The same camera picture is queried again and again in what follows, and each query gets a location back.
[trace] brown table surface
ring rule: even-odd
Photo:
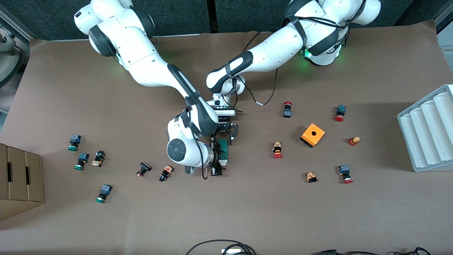
[[[253,33],[162,38],[159,49],[179,66],[205,99],[205,78],[242,51]],[[267,35],[257,39],[261,41]],[[0,222],[3,254],[185,254],[209,239],[235,239],[263,255],[320,250],[413,250],[452,254],[453,174],[415,173],[396,115],[446,83],[453,73],[432,21],[406,27],[353,29],[334,64],[318,67],[299,55],[283,65],[265,107],[247,93],[234,121],[222,177],[186,175],[166,156],[166,127],[184,108],[172,88],[147,88],[87,41],[31,42],[31,59],[0,133],[0,142],[42,155],[45,204]],[[274,72],[248,73],[259,101]],[[283,102],[293,102],[291,119]],[[345,121],[333,120],[347,106]],[[314,148],[299,141],[315,123],[326,134]],[[79,152],[105,150],[102,168],[76,171]],[[356,147],[347,139],[360,136]],[[283,159],[273,159],[274,141]],[[140,162],[153,167],[145,178]],[[175,172],[159,182],[163,167]],[[342,184],[336,166],[351,167]],[[307,183],[304,174],[319,179]],[[105,204],[94,200],[111,184]],[[219,254],[227,244],[200,247]]]

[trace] orange box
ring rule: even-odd
[[[300,136],[300,140],[307,144],[310,148],[313,148],[313,146],[318,144],[324,134],[324,130],[312,123],[307,130],[305,130],[302,136]]]

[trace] green light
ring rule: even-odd
[[[337,55],[335,56],[336,58],[340,55],[340,50],[341,50],[341,44],[340,44],[340,46],[338,47]]]
[[[308,50],[305,50],[305,57],[306,58],[311,58],[311,53]]]

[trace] robotic arm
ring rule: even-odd
[[[154,22],[130,0],[91,0],[74,15],[80,31],[89,36],[95,51],[105,57],[116,56],[136,82],[147,87],[170,86],[184,97],[187,107],[167,126],[168,157],[186,166],[212,167],[221,172],[217,152],[197,139],[217,129],[218,117],[175,65],[166,63],[150,41]]]
[[[256,47],[213,70],[206,78],[207,87],[214,98],[218,94],[228,97],[234,89],[240,94],[245,86],[240,74],[274,70],[303,48],[305,57],[313,63],[331,64],[338,56],[347,25],[366,25],[380,10],[379,0],[291,0],[284,11],[290,22]]]

